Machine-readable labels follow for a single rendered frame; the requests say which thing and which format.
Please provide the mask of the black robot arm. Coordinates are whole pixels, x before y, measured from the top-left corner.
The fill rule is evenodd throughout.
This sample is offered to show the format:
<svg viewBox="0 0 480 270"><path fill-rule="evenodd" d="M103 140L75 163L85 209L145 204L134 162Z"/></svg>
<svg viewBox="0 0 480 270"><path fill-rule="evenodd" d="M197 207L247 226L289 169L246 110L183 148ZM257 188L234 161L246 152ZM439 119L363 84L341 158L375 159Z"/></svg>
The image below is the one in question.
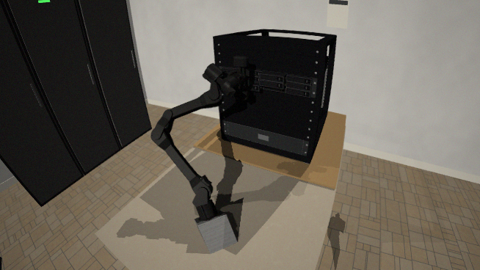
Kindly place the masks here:
<svg viewBox="0 0 480 270"><path fill-rule="evenodd" d="M202 75L204 79L211 83L210 90L204 92L199 98L183 103L174 108L167 109L163 113L161 119L157 122L156 127L152 130L150 136L151 139L167 153L189 181L192 190L196 194L192 203L199 214L200 218L198 220L202 221L213 219L220 214L220 212L217 213L214 202L210 200L213 190L213 186L211 185L212 182L209 181L206 176L201 177L195 172L192 166L174 145L170 132L175 119L199 109L220 106L223 102L221 91L229 98L232 98L236 93L235 89L238 87L238 81L235 77L228 75L234 73L236 73L236 71L222 71L214 63L211 63ZM221 91L217 90L217 85Z"/></svg>

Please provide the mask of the light brown wooden board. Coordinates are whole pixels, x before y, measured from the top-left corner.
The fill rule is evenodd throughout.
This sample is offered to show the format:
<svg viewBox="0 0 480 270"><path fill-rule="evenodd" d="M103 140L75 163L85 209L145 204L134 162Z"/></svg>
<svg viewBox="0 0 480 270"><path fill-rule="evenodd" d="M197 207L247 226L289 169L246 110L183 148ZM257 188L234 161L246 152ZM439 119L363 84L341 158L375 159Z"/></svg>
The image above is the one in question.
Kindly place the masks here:
<svg viewBox="0 0 480 270"><path fill-rule="evenodd" d="M193 145L254 167L335 189L341 163L345 125L346 115L327 112L310 164L225 141L221 136L220 123Z"/></svg>

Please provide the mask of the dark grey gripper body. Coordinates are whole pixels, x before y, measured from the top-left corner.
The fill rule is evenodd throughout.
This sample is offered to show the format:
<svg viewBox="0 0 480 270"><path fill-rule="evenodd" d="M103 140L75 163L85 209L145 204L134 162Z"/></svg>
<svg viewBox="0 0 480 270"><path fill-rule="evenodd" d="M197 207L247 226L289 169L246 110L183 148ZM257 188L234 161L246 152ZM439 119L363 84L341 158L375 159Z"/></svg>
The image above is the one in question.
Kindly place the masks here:
<svg viewBox="0 0 480 270"><path fill-rule="evenodd" d="M249 64L249 58L247 56L234 56L233 57L233 66L238 66L239 69L235 70L236 73L234 73L233 77L235 77L238 81L238 87L235 89L236 93L234 94L234 97L236 99L240 100L246 100L249 98L249 92L248 91L243 91L243 87L247 86L247 80L246 80L246 70L244 67L247 67ZM246 86L245 86L246 85ZM240 88L241 86L241 88Z"/></svg>

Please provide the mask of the black server rack frame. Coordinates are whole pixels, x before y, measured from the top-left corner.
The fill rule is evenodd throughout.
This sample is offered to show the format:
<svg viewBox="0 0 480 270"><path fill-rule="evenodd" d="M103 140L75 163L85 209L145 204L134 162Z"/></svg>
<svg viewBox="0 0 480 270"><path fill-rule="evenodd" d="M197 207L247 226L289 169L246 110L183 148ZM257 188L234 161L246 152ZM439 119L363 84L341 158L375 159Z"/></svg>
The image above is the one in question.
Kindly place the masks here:
<svg viewBox="0 0 480 270"><path fill-rule="evenodd" d="M258 29L213 36L215 65L220 69L239 68L233 66L233 57L247 56L249 64L244 67L246 69L312 78L310 98L271 90L262 89L259 92L243 89L245 92L249 91L249 98L243 101L235 99L234 96L229 98L217 85L223 97L219 106L221 135L225 141L310 164L327 117L337 37L334 37L334 34L278 30ZM279 38L269 36L269 32L324 38L315 41L293 37ZM261 33L261 36L249 35L258 33ZM324 102L321 108L326 70Z"/></svg>

